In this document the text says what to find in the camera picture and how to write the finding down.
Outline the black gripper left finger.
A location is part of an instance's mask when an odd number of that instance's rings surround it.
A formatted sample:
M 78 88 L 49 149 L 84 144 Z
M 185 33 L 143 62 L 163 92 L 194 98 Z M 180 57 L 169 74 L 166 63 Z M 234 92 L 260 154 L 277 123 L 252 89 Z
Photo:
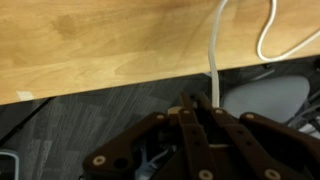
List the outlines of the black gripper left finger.
M 201 125 L 203 106 L 182 93 L 180 105 L 154 112 L 83 160 L 86 180 L 213 180 L 215 165 Z

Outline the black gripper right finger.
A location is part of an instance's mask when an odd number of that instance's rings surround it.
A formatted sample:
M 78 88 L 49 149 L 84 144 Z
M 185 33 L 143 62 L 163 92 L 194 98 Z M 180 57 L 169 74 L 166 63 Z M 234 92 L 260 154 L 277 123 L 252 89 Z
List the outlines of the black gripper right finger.
M 199 121 L 226 178 L 320 180 L 320 140 L 253 112 L 235 118 L 196 96 Z

